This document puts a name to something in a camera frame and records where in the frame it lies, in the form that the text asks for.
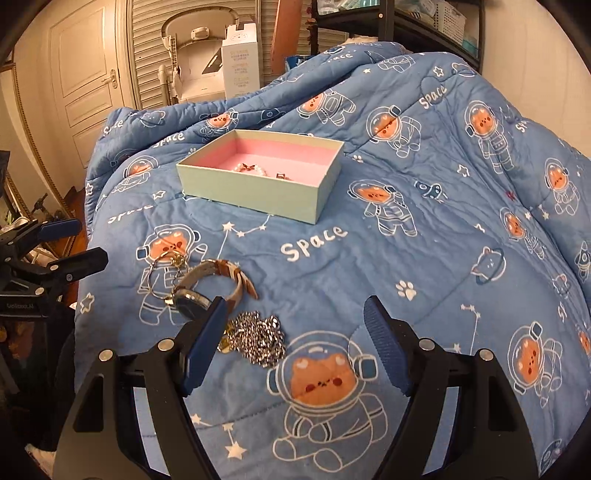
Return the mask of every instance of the open box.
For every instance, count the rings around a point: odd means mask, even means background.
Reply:
[[[177,164],[185,194],[316,223],[340,172],[343,142],[232,130]],[[234,171],[239,164],[263,170]],[[288,179],[278,179],[278,173]]]

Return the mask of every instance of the blue comforter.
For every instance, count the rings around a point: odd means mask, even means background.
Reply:
[[[234,128],[333,138],[342,172],[316,225],[186,196],[176,163]],[[369,478],[407,400],[363,325],[376,294],[418,336],[493,350],[531,430],[540,470],[591,403],[591,164],[451,54],[391,43],[320,54],[250,95],[113,112],[86,182],[89,247],[109,254],[80,282],[76,382],[98,352],[144,351],[184,319],[150,295],[152,258],[175,245],[225,258],[275,314],[287,354],[274,369],[217,353],[186,401],[222,478]],[[154,291],[174,281],[152,274]],[[199,291],[226,294],[207,278]],[[429,468],[453,422],[446,402]],[[137,398],[152,464],[158,454]]]

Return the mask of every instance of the blue gripper pad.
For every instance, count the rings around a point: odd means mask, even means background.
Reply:
[[[385,318],[380,312],[372,297],[365,300],[363,321],[375,349],[378,351],[384,370],[386,370],[390,383],[409,397],[413,389],[413,382],[408,375],[407,357],[390,329],[388,320],[389,318]]]
[[[42,225],[37,239],[40,242],[53,242],[66,236],[76,236],[82,230],[82,224],[76,218],[72,220],[63,220],[60,222],[51,222]]]
[[[183,396],[188,396],[201,385],[217,350],[220,338],[228,322],[228,305],[222,299],[209,316],[197,340],[189,350],[185,364],[185,376],[180,386]]]

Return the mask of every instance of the watch face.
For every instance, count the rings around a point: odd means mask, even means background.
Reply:
[[[189,320],[203,318],[211,303],[211,300],[205,295],[184,288],[179,289],[174,294],[174,305],[176,309]]]

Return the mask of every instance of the brown leather watch strap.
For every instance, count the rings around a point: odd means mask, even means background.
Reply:
[[[236,282],[236,288],[234,291],[225,297],[228,303],[228,313],[230,313],[234,307],[240,303],[240,300],[242,300],[243,288],[246,289],[252,298],[258,300],[258,294],[256,293],[253,283],[246,274],[240,270],[240,267],[228,260],[203,260],[199,265],[187,272],[187,274],[180,280],[175,290],[178,288],[186,288],[187,290],[190,290],[198,280],[207,277],[208,275],[222,275],[223,277],[231,278]]]

